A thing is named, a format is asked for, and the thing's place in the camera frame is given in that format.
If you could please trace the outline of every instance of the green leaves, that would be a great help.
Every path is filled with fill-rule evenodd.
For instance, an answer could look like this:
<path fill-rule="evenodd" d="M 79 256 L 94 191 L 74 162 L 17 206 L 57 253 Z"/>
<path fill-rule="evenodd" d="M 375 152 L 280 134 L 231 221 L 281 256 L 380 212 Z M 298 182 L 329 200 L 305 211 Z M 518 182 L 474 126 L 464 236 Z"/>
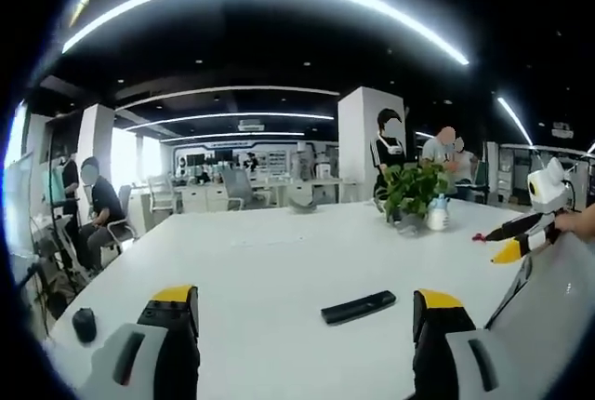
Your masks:
<path fill-rule="evenodd" d="M 439 193 L 444 193 L 448 181 L 443 178 L 441 165 L 401 168 L 388 167 L 383 175 L 387 188 L 378 188 L 376 197 L 386 197 L 387 218 L 397 209 L 423 217 L 428 205 Z"/>

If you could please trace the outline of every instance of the office chair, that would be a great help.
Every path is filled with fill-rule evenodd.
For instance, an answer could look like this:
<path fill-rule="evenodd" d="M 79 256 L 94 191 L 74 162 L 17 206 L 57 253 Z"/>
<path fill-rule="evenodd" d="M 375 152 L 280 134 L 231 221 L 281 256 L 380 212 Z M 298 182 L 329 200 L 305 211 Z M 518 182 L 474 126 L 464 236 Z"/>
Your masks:
<path fill-rule="evenodd" d="M 124 218 L 122 220 L 112 221 L 106 225 L 108 232 L 113 238 L 113 242 L 107 244 L 106 247 L 112 247 L 115 245 L 118 254 L 122 254 L 122 244 L 126 240 L 137 240 L 139 238 L 137 231 L 134 229 L 134 226 L 128 219 L 128 202 L 130 200 L 131 192 L 132 187 L 129 184 L 125 184 L 120 187 L 120 191 L 118 191 L 118 198 L 120 199 L 120 205 L 122 207 L 122 212 L 124 213 Z"/>
<path fill-rule="evenodd" d="M 245 170 L 224 167 L 221 169 L 221 177 L 223 177 L 223 183 L 228 195 L 228 210 L 233 210 L 230 202 L 237 202 L 238 210 L 258 209 L 267 207 L 270 204 L 271 192 L 258 191 L 255 193 Z"/>
<path fill-rule="evenodd" d="M 167 175 L 158 175 L 147 178 L 149 193 L 151 196 L 150 211 L 166 211 L 171 214 L 180 212 L 178 206 L 178 195 Z"/>

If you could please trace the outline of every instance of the black ceiling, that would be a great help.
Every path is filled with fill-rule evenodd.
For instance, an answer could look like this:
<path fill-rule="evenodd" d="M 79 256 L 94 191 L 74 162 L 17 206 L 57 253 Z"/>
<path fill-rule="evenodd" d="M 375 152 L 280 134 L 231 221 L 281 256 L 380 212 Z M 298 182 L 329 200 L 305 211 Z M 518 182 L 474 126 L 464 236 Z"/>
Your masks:
<path fill-rule="evenodd" d="M 72 12 L 66 12 L 55 48 L 124 1 L 90 0 L 71 29 L 66 20 Z M 156 0 L 109 21 L 66 54 L 51 56 L 57 59 L 37 82 L 53 75 L 80 92 L 66 96 L 59 87 L 35 86 L 28 101 L 35 112 L 54 115 L 99 100 L 122 107 L 205 87 L 307 87 L 345 95 L 367 86 L 403 96 L 411 108 L 409 126 L 417 130 L 431 133 L 452 124 L 471 141 L 523 142 L 496 102 L 503 96 L 536 144 L 584 150 L 594 141 L 587 64 L 595 48 L 588 0 L 383 1 L 430 27 L 466 54 L 470 64 L 461 66 L 398 22 L 349 2 Z M 296 91 L 224 90 L 129 110 L 150 121 L 246 111 L 335 116 L 339 99 Z M 570 124 L 575 137 L 553 138 L 553 122 Z M 236 124 L 225 118 L 164 127 L 188 136 L 225 133 Z M 333 122 L 267 119 L 265 124 L 267 129 L 299 129 L 313 139 L 337 138 Z M 119 118 L 116 125 L 129 127 L 130 122 Z"/>

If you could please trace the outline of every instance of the white bottle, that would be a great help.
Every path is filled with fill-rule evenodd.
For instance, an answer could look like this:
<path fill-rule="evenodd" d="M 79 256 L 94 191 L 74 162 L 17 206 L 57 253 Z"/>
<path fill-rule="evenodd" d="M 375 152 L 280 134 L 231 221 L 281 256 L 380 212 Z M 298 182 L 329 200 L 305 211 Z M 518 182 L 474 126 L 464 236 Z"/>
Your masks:
<path fill-rule="evenodd" d="M 441 193 L 438 198 L 430 202 L 427 224 L 433 231 L 443 231 L 448 228 L 450 216 L 448 215 L 448 200 Z"/>

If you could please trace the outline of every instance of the white pillar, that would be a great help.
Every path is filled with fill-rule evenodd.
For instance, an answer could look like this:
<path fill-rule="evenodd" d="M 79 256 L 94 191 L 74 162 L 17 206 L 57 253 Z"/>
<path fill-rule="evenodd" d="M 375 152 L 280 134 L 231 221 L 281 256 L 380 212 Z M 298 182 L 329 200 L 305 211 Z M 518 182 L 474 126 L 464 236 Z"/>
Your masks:
<path fill-rule="evenodd" d="M 143 136 L 137 133 L 137 155 L 136 155 L 136 165 L 137 165 L 137 178 L 141 181 L 145 181 L 145 169 L 142 162 L 142 142 Z"/>
<path fill-rule="evenodd" d="M 89 156 L 95 156 L 99 160 L 99 173 L 105 179 L 112 180 L 112 129 L 113 109 L 99 104 L 85 109 L 75 160 L 79 172 L 83 162 Z M 79 199 L 78 208 L 81 220 L 85 223 L 89 203 L 82 181 L 76 195 Z"/>
<path fill-rule="evenodd" d="M 403 98 L 360 87 L 338 102 L 338 173 L 344 180 L 360 183 L 360 200 L 372 197 L 378 175 L 370 141 L 377 137 L 382 109 L 392 109 L 401 117 L 403 130 L 398 140 L 406 150 Z"/>
<path fill-rule="evenodd" d="M 176 168 L 174 167 L 174 148 L 173 146 L 168 146 L 166 144 L 161 143 L 161 171 L 163 174 L 176 173 Z"/>

